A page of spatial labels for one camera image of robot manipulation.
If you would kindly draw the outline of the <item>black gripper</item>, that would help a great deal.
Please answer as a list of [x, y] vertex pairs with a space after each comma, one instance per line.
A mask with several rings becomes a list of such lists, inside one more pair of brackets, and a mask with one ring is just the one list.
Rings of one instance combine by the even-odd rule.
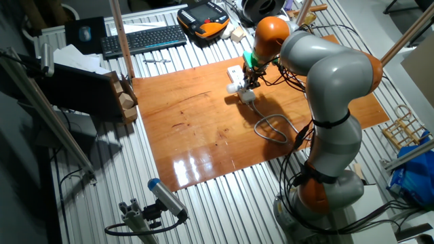
[[262, 70], [257, 70], [256, 67], [252, 68], [248, 65], [244, 65], [243, 73], [244, 73], [245, 87], [248, 87], [250, 85], [250, 80], [252, 80], [252, 89], [260, 87], [260, 82], [258, 81], [258, 78], [262, 76], [263, 74]]

